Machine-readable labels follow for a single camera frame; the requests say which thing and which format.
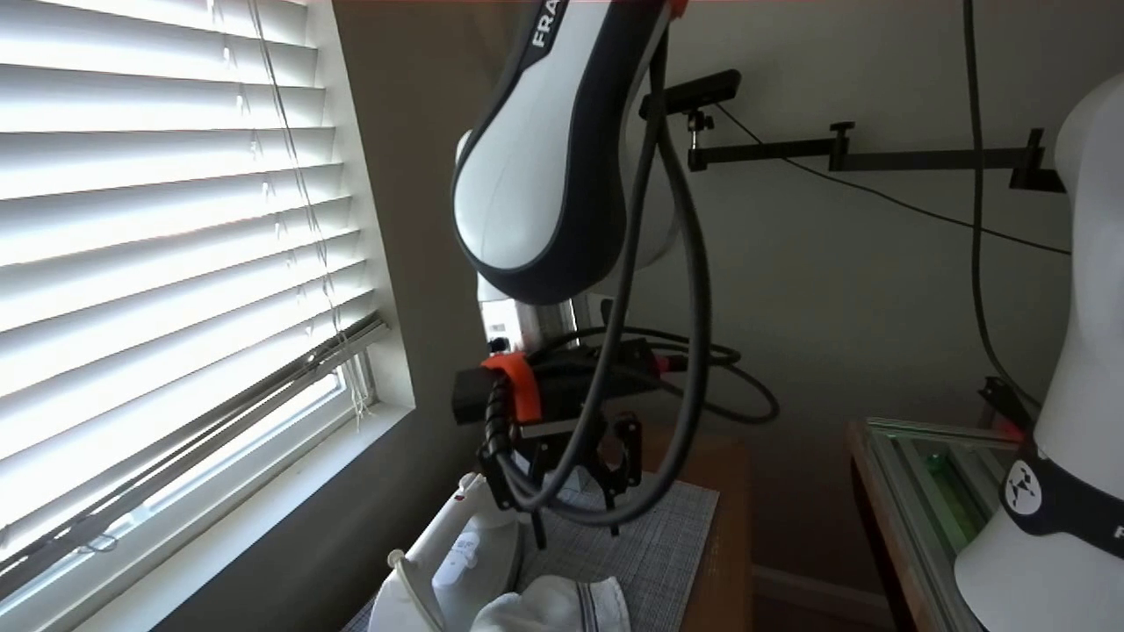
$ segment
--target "window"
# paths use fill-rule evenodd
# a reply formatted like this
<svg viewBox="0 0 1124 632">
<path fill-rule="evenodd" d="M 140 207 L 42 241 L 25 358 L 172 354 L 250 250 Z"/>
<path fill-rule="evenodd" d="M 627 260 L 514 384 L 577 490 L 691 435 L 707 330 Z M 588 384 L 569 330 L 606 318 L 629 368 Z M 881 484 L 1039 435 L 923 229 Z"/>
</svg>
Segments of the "window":
<svg viewBox="0 0 1124 632">
<path fill-rule="evenodd" d="M 0 4 L 0 620 L 369 408 L 288 372 L 394 308 L 337 57 L 328 0 Z"/>
</svg>

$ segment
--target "white mannequin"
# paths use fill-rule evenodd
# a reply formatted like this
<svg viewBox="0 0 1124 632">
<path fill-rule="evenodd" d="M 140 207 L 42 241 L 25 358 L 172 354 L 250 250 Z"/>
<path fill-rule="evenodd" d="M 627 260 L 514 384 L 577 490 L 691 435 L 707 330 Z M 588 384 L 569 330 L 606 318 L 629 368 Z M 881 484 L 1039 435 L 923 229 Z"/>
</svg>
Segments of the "white mannequin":
<svg viewBox="0 0 1124 632">
<path fill-rule="evenodd" d="M 1067 117 L 1056 171 L 1074 201 L 1074 298 L 1036 446 L 1124 500 L 1124 73 Z M 1124 559 L 1073 533 L 1029 538 L 1005 509 L 958 556 L 954 583 L 992 632 L 1124 627 Z"/>
</svg>

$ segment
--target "white wall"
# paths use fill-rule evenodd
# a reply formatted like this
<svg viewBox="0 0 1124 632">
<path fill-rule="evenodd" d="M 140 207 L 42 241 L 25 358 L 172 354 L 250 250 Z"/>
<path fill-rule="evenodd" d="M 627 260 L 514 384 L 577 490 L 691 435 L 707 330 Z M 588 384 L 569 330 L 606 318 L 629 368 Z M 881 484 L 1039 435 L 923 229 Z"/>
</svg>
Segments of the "white wall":
<svg viewBox="0 0 1124 632">
<path fill-rule="evenodd" d="M 1022 145 L 1103 77 L 1124 71 L 1117 0 L 981 0 L 986 145 Z M 743 71 L 731 106 L 762 138 L 822 138 L 857 119 L 855 152 L 969 147 L 954 0 L 696 0 L 670 36 L 670 84 Z M 717 117 L 710 145 L 745 138 Z M 969 171 L 857 174 L 969 219 Z M 986 174 L 994 229 L 1067 247 L 1067 201 Z M 884 413 L 969 423 L 992 372 L 969 313 L 969 233 L 891 212 L 786 166 L 712 166 L 691 174 L 703 212 L 717 342 L 743 349 L 785 397 L 774 427 L 747 433 L 755 563 L 876 591 L 855 511 L 844 427 Z M 1046 388 L 1067 260 L 986 241 L 997 349 Z M 683 326 L 679 260 L 648 270 L 637 318 Z M 719 397 L 747 402 L 743 385 Z"/>
<path fill-rule="evenodd" d="M 376 178 L 417 411 L 206 583 L 163 627 L 337 627 L 472 467 L 452 372 L 483 358 L 476 279 L 452 241 L 451 167 L 499 73 L 511 11 L 337 0 Z"/>
</svg>

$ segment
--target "window sill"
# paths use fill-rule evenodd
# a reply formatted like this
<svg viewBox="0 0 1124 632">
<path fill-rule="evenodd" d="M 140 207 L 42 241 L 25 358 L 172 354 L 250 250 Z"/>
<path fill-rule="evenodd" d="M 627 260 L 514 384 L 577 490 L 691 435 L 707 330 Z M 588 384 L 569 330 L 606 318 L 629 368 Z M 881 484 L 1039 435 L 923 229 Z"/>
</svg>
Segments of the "window sill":
<svg viewBox="0 0 1124 632">
<path fill-rule="evenodd" d="M 403 408 L 371 408 L 320 433 L 281 433 L 267 457 L 233 463 L 135 533 L 60 564 L 32 597 L 15 597 L 0 627 L 156 627 L 403 419 Z"/>
</svg>

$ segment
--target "window blind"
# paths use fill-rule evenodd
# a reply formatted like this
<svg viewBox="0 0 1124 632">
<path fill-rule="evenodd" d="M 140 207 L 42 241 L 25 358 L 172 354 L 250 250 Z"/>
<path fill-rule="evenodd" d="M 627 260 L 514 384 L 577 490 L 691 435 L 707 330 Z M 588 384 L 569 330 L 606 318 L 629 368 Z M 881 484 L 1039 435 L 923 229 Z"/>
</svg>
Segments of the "window blind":
<svg viewBox="0 0 1124 632">
<path fill-rule="evenodd" d="M 0 579 L 371 308 L 309 8 L 0 4 Z"/>
</svg>

